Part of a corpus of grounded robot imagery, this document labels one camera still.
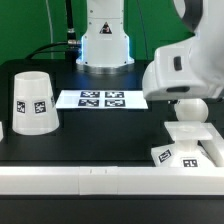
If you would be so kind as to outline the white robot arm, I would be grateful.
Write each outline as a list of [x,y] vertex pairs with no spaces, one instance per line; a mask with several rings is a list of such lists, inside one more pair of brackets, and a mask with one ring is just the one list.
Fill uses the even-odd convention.
[[[124,32],[124,0],[86,0],[81,70],[115,73],[134,64]],[[194,36],[156,49],[142,80],[146,100],[217,98],[224,91],[224,0],[172,0]]]

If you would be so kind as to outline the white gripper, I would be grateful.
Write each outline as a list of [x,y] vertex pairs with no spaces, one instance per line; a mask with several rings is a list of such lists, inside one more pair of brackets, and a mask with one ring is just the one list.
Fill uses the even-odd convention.
[[147,66],[143,79],[143,96],[147,101],[192,98],[219,98],[224,86],[199,78],[189,63],[189,52],[195,40],[191,37],[159,47]]

